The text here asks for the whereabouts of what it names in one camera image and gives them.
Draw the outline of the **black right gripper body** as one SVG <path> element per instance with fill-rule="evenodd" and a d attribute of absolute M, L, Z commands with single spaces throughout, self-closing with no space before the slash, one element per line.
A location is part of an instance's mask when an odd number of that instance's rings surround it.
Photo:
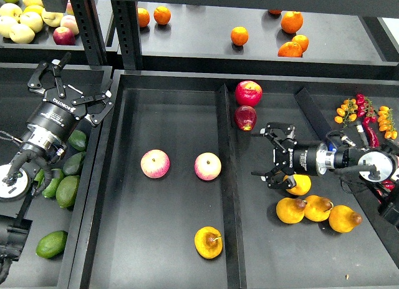
<path fill-rule="evenodd" d="M 286 175 L 321 175 L 317 162 L 317 153 L 320 145 L 297 144 L 288 148 L 274 148 L 274 164 L 278 171 Z"/>

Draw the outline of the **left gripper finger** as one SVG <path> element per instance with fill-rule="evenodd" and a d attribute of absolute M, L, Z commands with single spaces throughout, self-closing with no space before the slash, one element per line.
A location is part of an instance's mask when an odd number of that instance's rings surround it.
<path fill-rule="evenodd" d="M 107 116 L 107 114 L 113 108 L 113 102 L 111 101 L 112 93 L 110 91 L 112 86 L 112 80 L 109 80 L 102 92 L 92 96 L 81 96 L 72 100 L 72 107 L 74 110 L 71 114 L 76 120 L 87 120 L 93 127 L 98 126 L 101 121 Z M 88 107 L 95 104 L 103 104 L 103 109 L 98 113 L 89 113 Z"/>
<path fill-rule="evenodd" d="M 46 89 L 43 88 L 41 78 L 45 73 L 50 72 L 55 80 L 55 87 L 59 97 L 66 97 L 66 86 L 62 82 L 61 72 L 65 65 L 70 61 L 71 53 L 66 52 L 61 60 L 54 59 L 52 62 L 40 61 L 34 73 L 27 83 L 27 87 L 31 92 L 44 95 Z"/>

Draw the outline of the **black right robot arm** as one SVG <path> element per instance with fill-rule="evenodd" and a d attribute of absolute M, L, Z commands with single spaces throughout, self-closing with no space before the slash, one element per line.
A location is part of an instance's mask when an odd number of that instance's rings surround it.
<path fill-rule="evenodd" d="M 333 172 L 342 183 L 362 184 L 380 202 L 381 217 L 398 226 L 398 147 L 357 146 L 342 131 L 330 131 L 324 140 L 297 140 L 295 126 L 269 122 L 259 132 L 273 146 L 273 168 L 253 171 L 270 189 L 292 189 L 295 174 L 321 176 Z"/>

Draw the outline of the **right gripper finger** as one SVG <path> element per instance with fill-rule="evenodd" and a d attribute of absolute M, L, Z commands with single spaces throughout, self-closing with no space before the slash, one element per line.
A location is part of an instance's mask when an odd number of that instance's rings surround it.
<path fill-rule="evenodd" d="M 269 189 L 293 189 L 296 181 L 293 175 L 286 175 L 280 169 L 272 169 L 268 172 L 252 171 L 251 175 L 260 177 Z"/>
<path fill-rule="evenodd" d="M 269 122 L 259 134 L 267 138 L 277 149 L 290 149 L 296 144 L 294 139 L 295 126 L 282 122 Z"/>

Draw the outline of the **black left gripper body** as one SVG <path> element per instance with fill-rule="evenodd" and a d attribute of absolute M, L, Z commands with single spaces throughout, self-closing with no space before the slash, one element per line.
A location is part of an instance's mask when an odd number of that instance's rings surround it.
<path fill-rule="evenodd" d="M 28 118 L 27 123 L 50 131 L 65 142 L 76 128 L 79 120 L 86 115 L 86 106 L 73 105 L 72 101 L 79 99 L 80 94 L 67 88 L 65 96 L 59 97 L 58 90 L 46 90 L 42 102 Z"/>

